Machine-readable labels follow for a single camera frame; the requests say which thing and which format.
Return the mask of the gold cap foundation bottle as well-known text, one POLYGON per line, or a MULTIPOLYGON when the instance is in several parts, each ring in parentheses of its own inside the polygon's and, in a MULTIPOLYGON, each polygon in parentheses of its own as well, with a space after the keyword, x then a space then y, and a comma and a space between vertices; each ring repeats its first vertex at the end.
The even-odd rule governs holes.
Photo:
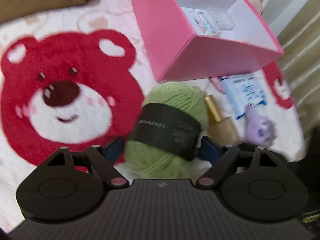
POLYGON ((221 146, 236 145, 239 142, 239 136, 231 117, 222 116, 220 108, 212 95, 206 96, 204 101, 208 113, 209 124, 207 132, 209 137, 221 146))

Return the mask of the small purple plush toy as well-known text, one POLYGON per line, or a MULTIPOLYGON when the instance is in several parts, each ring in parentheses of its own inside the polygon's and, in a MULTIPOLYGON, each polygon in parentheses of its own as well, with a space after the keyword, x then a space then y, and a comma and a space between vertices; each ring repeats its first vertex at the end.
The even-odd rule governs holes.
POLYGON ((245 140, 255 146, 268 148, 276 139, 275 124, 260 115, 252 105, 246 106, 245 140))

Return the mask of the green yarn ball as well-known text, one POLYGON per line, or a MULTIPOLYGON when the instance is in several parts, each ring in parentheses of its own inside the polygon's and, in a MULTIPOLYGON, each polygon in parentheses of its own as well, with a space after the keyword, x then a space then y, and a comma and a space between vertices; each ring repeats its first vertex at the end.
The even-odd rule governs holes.
POLYGON ((163 83, 149 92, 124 152, 136 178, 190 178, 199 136, 208 124, 205 95, 182 82, 163 83))

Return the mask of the blue wet wipes pack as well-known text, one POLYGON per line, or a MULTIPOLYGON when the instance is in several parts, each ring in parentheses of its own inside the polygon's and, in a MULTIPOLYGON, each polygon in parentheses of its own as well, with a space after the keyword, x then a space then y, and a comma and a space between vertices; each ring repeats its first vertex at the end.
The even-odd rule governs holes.
POLYGON ((266 95, 253 74, 222 77, 220 82, 236 120, 246 114, 247 105, 267 105, 266 95))

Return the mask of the pink cardboard box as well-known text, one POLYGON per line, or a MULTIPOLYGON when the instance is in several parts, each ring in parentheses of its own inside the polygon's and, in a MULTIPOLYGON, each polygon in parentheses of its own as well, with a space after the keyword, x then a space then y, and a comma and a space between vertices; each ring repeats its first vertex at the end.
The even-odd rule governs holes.
POLYGON ((156 81, 183 81, 256 72, 283 49, 249 0, 132 0, 156 81), (205 35, 191 16, 217 9, 231 16, 232 30, 205 35))

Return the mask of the clear plastic packet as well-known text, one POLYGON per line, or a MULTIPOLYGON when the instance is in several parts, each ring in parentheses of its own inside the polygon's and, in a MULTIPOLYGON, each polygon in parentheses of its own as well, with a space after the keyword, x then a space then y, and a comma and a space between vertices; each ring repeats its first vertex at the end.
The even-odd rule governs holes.
POLYGON ((187 18, 195 32, 204 36, 220 37, 235 28, 231 15, 219 9, 191 9, 187 18))

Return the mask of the red bear print blanket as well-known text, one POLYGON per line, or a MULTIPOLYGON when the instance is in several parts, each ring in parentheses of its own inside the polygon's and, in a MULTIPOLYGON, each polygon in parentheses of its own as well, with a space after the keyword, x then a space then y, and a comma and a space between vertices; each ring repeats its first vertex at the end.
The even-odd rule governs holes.
MULTIPOLYGON (((268 147, 289 161, 305 153, 290 89, 275 61, 247 74, 267 105, 257 112, 275 124, 268 147)), ((1 228, 23 222, 20 183, 61 146, 83 151, 122 136, 126 142, 149 92, 167 82, 212 95, 245 140, 245 115, 236 120, 220 79, 156 81, 132 0, 93 0, 83 7, 30 14, 1 25, 1 228)), ((195 157, 190 179, 209 167, 195 157)))

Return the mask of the olive striped curtain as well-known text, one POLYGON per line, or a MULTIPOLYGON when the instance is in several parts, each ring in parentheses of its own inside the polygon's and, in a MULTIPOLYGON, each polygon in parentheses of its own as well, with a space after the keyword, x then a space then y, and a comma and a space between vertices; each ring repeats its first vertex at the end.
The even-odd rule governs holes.
POLYGON ((286 75, 304 133, 319 124, 319 13, 296 15, 281 32, 285 54, 278 64, 286 75))

